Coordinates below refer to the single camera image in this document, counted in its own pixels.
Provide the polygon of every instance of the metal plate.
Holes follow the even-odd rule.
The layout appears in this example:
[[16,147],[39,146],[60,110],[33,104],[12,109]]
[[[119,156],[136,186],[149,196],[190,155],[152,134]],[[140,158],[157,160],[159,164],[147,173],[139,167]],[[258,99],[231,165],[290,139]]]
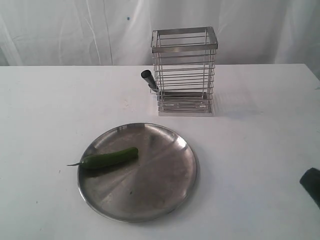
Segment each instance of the metal plate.
[[84,152],[105,154],[137,147],[139,157],[100,170],[78,168],[78,186],[97,213],[122,222],[143,222],[176,209],[197,177],[193,151],[174,131],[150,123],[131,123],[99,136]]

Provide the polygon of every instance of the white backdrop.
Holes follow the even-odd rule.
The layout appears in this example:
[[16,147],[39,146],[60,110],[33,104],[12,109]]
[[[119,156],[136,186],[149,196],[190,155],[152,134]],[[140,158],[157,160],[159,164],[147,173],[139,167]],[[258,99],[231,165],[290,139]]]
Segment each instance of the white backdrop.
[[319,0],[0,0],[0,65],[151,65],[151,32],[213,26],[217,64],[305,63]]

